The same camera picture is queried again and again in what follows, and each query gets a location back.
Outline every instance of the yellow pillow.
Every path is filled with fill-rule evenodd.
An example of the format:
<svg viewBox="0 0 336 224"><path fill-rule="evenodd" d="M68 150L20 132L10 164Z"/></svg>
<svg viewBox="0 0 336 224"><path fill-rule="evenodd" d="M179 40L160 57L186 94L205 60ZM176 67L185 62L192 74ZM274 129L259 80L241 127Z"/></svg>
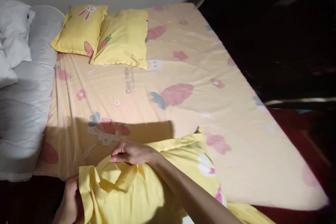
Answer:
<svg viewBox="0 0 336 224"><path fill-rule="evenodd" d="M147 10L122 10L105 17L91 65L127 64L147 69Z"/></svg>
<svg viewBox="0 0 336 224"><path fill-rule="evenodd" d="M202 134L148 143L207 192L226 205ZM79 168L84 223L181 223L186 212L148 164L110 163Z"/></svg>
<svg viewBox="0 0 336 224"><path fill-rule="evenodd" d="M106 5L74 5L69 8L61 31L50 44L52 48L62 53L92 57L107 9Z"/></svg>

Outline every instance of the pillow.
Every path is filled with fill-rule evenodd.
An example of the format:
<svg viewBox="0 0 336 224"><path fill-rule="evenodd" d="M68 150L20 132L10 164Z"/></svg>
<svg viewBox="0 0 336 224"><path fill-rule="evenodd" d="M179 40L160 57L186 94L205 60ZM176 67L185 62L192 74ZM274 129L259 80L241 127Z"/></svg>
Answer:
<svg viewBox="0 0 336 224"><path fill-rule="evenodd" d="M3 34L0 32L0 41L1 41L1 40L5 40L5 39L6 39L5 35L3 35Z"/></svg>
<svg viewBox="0 0 336 224"><path fill-rule="evenodd" d="M181 139L147 145L160 151L226 206L214 165L199 131ZM183 217L187 217L175 201L173 192L150 165L111 163L110 159L110 156L106 157L97 167L79 168L84 223L180 223Z"/></svg>
<svg viewBox="0 0 336 224"><path fill-rule="evenodd" d="M106 16L91 65L127 64L147 69L147 10L122 10Z"/></svg>
<svg viewBox="0 0 336 224"><path fill-rule="evenodd" d="M11 68L22 61L31 61L28 46L29 23L34 18L35 12L30 6L13 0L0 0L0 31L6 37L3 42L7 61Z"/></svg>
<svg viewBox="0 0 336 224"><path fill-rule="evenodd" d="M0 89L16 83L17 76L15 72L11 69L10 64L7 62L4 50L0 41Z"/></svg>
<svg viewBox="0 0 336 224"><path fill-rule="evenodd" d="M92 57L98 46L100 26L107 9L106 5L70 7L61 31L50 45L62 53L76 53Z"/></svg>

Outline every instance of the hand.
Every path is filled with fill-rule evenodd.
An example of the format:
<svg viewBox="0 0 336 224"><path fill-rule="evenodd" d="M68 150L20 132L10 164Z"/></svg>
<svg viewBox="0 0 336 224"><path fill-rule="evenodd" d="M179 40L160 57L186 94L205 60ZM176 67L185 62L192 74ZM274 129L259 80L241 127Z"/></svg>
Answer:
<svg viewBox="0 0 336 224"><path fill-rule="evenodd" d="M120 140L111 152L110 162L126 162L142 165L155 160L159 152L144 144Z"/></svg>
<svg viewBox="0 0 336 224"><path fill-rule="evenodd" d="M78 189L78 174L73 174L65 182L62 202L56 212L53 224L72 224L83 213L82 198Z"/></svg>

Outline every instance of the mattress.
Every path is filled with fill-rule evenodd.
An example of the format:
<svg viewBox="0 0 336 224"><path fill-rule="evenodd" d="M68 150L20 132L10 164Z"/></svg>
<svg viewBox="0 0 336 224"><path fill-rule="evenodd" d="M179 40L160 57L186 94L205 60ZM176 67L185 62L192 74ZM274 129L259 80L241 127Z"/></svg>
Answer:
<svg viewBox="0 0 336 224"><path fill-rule="evenodd" d="M299 152L193 4L149 9L148 70L58 54L36 175L65 179L120 139L179 138L201 128L227 199L314 210L327 197Z"/></svg>
<svg viewBox="0 0 336 224"><path fill-rule="evenodd" d="M14 71L16 84L0 90L0 180L29 179L41 150L53 89L57 52L50 42L64 15L51 6L35 6L28 45L31 62Z"/></svg>

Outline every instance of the forearm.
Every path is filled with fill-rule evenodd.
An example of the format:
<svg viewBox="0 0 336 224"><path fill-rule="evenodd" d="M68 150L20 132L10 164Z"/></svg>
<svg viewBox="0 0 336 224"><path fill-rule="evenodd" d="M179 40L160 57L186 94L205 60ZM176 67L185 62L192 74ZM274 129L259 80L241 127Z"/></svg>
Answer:
<svg viewBox="0 0 336 224"><path fill-rule="evenodd" d="M241 222L207 191L157 153L149 164L158 172L175 194L188 215L197 223Z"/></svg>

